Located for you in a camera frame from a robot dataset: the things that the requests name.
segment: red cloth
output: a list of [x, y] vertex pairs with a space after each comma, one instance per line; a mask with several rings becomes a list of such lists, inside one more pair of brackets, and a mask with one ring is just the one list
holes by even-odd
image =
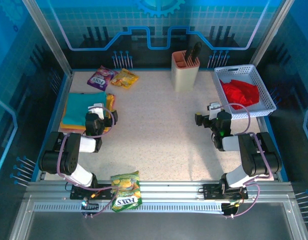
[[[220, 80], [229, 103], [242, 104], [245, 107], [257, 104], [260, 101], [259, 89], [252, 84], [232, 79], [229, 83]], [[235, 110], [242, 109], [241, 106], [232, 105]]]

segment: white plastic basket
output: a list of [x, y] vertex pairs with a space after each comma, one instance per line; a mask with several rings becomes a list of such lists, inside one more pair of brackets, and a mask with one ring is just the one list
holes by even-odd
[[[267, 116], [276, 110], [276, 106], [268, 90], [255, 66], [252, 64], [216, 67], [214, 69], [213, 81], [222, 105], [226, 105], [229, 102], [225, 96], [220, 80], [222, 80], [223, 83], [229, 83], [232, 79], [253, 84], [258, 87], [259, 102], [247, 107], [251, 118]], [[232, 115], [232, 119], [248, 118], [248, 114], [244, 108], [235, 110], [231, 106], [227, 106], [224, 107], [224, 109]]]

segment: folded cloth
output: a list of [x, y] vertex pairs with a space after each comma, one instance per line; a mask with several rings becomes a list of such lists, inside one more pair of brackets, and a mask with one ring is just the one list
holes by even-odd
[[106, 93], [95, 94], [69, 93], [63, 124], [85, 126], [85, 115], [88, 107], [102, 103], [106, 106]]
[[[257, 104], [260, 101], [259, 89], [257, 86], [247, 82], [232, 79], [229, 83], [220, 80], [228, 103], [242, 104], [245, 107]], [[232, 105], [235, 110], [242, 109], [241, 106]]]
[[[106, 96], [106, 108], [110, 111], [113, 110], [113, 107], [114, 107], [114, 103], [115, 103], [115, 95], [113, 94], [107, 94]], [[60, 122], [60, 125], [59, 127], [61, 128], [61, 132], [63, 133], [71, 133], [71, 132], [74, 132], [74, 133], [83, 133], [86, 128], [85, 128], [85, 125], [84, 126], [81, 126], [81, 125], [73, 125], [73, 124], [64, 124], [63, 123], [63, 118], [66, 114], [66, 110], [67, 110], [67, 103], [65, 104], [65, 107], [64, 107], [64, 110], [63, 110], [63, 115], [62, 115], [62, 120]], [[109, 130], [109, 127], [106, 127], [104, 129], [104, 132], [107, 132]]]

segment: purple candy bag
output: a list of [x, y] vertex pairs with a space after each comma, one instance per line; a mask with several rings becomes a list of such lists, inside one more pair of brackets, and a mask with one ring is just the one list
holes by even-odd
[[87, 81], [87, 84], [99, 90], [105, 91], [109, 82], [115, 77], [116, 74], [118, 74], [117, 71], [100, 66], [100, 68], [97, 69], [93, 76], [91, 76]]

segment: foxs candy bag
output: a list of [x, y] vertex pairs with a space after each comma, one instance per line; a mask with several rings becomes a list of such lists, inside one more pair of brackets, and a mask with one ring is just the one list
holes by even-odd
[[133, 83], [135, 83], [140, 77], [135, 75], [134, 73], [131, 73], [129, 70], [122, 68], [122, 71], [117, 74], [110, 83], [123, 87], [125, 89], [129, 89]]
[[136, 209], [142, 204], [139, 171], [110, 177], [112, 186], [118, 186], [118, 194], [112, 202], [112, 210], [120, 212]]
[[90, 77], [87, 84], [97, 88], [99, 90], [105, 91], [109, 82], [118, 74], [117, 71], [113, 71], [106, 67], [100, 66], [99, 69]]

